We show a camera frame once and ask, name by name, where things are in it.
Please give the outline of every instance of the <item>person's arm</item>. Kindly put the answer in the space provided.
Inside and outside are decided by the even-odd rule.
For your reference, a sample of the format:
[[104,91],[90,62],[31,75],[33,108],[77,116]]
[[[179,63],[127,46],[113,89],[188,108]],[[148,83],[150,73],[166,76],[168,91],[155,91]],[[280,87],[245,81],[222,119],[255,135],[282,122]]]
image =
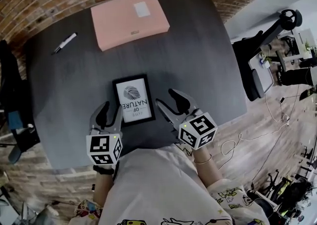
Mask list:
[[96,202],[101,207],[103,207],[106,202],[108,193],[112,187],[113,187],[112,175],[101,175],[97,172],[93,201]]
[[211,155],[206,147],[193,150],[197,174],[205,187],[223,179],[215,162],[211,159]]

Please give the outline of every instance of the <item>bracelet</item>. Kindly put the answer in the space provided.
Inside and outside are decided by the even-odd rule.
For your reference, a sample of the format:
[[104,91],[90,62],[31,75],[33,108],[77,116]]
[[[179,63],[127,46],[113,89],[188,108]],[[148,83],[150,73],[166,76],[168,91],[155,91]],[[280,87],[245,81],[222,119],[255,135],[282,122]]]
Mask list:
[[205,162],[203,162],[203,163],[197,163],[197,162],[194,160],[194,163],[196,163],[197,165],[206,164],[206,163],[210,162],[211,158],[212,158],[212,155],[210,154],[210,158],[209,158],[207,161],[205,161]]

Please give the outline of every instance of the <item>dark gray table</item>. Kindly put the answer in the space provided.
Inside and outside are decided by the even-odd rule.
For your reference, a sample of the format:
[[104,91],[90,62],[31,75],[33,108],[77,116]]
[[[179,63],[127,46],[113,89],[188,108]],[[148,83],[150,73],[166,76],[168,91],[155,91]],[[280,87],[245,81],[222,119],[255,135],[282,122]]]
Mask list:
[[[85,137],[89,118],[110,101],[112,80],[146,73],[153,103],[174,105],[167,90],[191,95],[218,125],[244,114],[242,81],[224,25],[211,0],[159,0],[170,23],[165,34],[101,52],[89,9],[63,19],[28,41],[27,70],[36,128],[55,169],[91,164]],[[78,36],[51,55],[73,32]],[[172,126],[155,108],[155,121],[122,129],[123,153],[158,148],[175,141]]]

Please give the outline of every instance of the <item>printed shirt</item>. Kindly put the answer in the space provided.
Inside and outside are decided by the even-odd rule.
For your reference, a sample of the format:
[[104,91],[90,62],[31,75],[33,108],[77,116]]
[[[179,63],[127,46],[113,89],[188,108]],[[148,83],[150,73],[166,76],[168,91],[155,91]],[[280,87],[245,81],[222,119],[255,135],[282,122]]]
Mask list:
[[[91,212],[87,203],[93,206]],[[262,208],[239,183],[222,179],[206,189],[176,146],[138,149],[124,156],[100,212],[84,201],[70,224],[269,225]]]

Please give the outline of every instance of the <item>wooden floor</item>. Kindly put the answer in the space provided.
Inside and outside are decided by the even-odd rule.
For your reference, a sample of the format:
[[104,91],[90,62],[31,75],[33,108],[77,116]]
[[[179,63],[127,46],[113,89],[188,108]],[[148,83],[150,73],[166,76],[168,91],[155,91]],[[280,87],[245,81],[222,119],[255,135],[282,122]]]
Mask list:
[[[298,94],[307,88],[306,85],[300,85]],[[297,85],[273,86],[267,93],[268,106],[277,120],[281,115],[279,100],[282,97],[295,96],[297,89]],[[282,109],[291,116],[290,126],[284,126],[279,132],[252,142],[241,141],[233,159],[221,169],[224,176],[237,180],[248,188],[253,181],[255,187],[258,188],[266,182],[267,173],[272,173],[276,169],[281,171],[281,175],[294,173],[298,164],[293,159],[293,155],[300,152],[300,141],[308,139],[315,141],[316,139],[317,120],[314,114],[308,112],[315,110],[316,99],[315,95],[313,96],[314,100],[309,97],[300,102],[297,98],[293,111],[295,98],[285,99]],[[254,102],[247,101],[247,105],[247,114],[222,125],[214,142],[210,145],[210,151],[219,166],[230,157],[230,155],[223,157],[220,153],[220,146],[226,140],[238,141],[240,132],[243,138],[253,139],[277,131],[284,124],[275,122],[271,118],[265,98]],[[232,145],[229,143],[224,151],[229,150]],[[21,210],[23,200],[27,201],[35,211],[40,211],[45,204],[58,200],[61,203],[54,207],[59,211],[59,217],[55,221],[56,224],[63,224],[63,221],[68,221],[72,217],[74,207],[79,201],[84,198],[91,199],[91,186],[95,178],[95,172],[92,171],[91,166],[63,170],[51,169],[41,144],[23,153],[15,165],[10,165],[7,161],[10,151],[11,147],[0,149],[0,169],[5,170],[9,176],[9,185],[15,190],[11,193],[12,202],[18,211]]]

